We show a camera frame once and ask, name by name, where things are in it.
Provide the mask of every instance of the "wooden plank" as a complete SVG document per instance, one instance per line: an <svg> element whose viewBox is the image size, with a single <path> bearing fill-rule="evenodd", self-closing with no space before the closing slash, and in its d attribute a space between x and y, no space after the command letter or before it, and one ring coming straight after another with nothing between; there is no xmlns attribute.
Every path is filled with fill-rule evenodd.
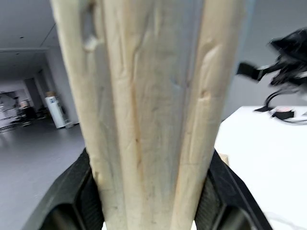
<svg viewBox="0 0 307 230"><path fill-rule="evenodd" d="M245 0L52 0L108 230L188 230Z"/></svg>

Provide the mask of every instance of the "floor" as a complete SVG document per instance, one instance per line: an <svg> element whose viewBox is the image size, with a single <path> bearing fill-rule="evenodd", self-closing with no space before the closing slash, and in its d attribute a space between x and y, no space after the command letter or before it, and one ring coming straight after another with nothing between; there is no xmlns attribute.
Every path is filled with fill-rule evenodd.
<svg viewBox="0 0 307 230"><path fill-rule="evenodd" d="M56 130L41 120L0 133L0 229L20 230L83 148L79 125Z"/></svg>

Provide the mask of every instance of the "wooden board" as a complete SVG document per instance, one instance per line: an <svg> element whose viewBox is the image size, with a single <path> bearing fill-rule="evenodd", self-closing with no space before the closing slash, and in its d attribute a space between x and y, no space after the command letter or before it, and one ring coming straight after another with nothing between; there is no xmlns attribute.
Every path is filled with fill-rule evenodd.
<svg viewBox="0 0 307 230"><path fill-rule="evenodd" d="M108 230L188 230L245 0L52 0Z"/></svg>

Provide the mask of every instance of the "white wall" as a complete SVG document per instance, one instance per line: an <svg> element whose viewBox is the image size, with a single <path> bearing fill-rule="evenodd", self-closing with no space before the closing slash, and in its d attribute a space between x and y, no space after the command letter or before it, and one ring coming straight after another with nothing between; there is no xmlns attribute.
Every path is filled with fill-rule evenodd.
<svg viewBox="0 0 307 230"><path fill-rule="evenodd" d="M13 92L24 89L24 82L22 80L1 80L0 92Z"/></svg>
<svg viewBox="0 0 307 230"><path fill-rule="evenodd" d="M257 0L247 40L241 55L241 61L256 65L268 65L277 58L267 43L277 37L283 37L296 29L307 27L306 0ZM260 83L235 76L224 108L226 118L244 105L262 105L265 98L275 88L270 88L270 77ZM307 105L296 95L280 96L272 101L274 105Z"/></svg>
<svg viewBox="0 0 307 230"><path fill-rule="evenodd" d="M48 50L46 53L46 58L52 73L52 78L54 80L56 92L59 96L60 102L62 103L68 118L74 124L77 124L79 120L73 102L68 76L60 48L55 47Z"/></svg>
<svg viewBox="0 0 307 230"><path fill-rule="evenodd" d="M48 90L56 92L57 88L56 88L56 85L55 85L55 83L54 83L54 81L52 79L52 73L50 71L50 68L49 68L48 64L45 63L42 66L42 69L43 69L43 76L45 78Z"/></svg>
<svg viewBox="0 0 307 230"><path fill-rule="evenodd" d="M16 92L16 96L18 97L18 102L19 103L28 99L28 96L26 95L24 89L20 89L20 90L17 90L15 92Z"/></svg>

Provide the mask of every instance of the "white tabletop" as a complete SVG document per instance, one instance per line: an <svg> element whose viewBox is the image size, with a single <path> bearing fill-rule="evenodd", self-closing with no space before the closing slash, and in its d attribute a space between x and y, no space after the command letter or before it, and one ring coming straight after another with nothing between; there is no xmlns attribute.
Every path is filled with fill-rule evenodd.
<svg viewBox="0 0 307 230"><path fill-rule="evenodd" d="M307 230L307 125L282 123L268 113L253 112L257 108L241 107L222 122L215 148L229 157L230 168L273 229ZM307 111L293 108L297 115Z"/></svg>

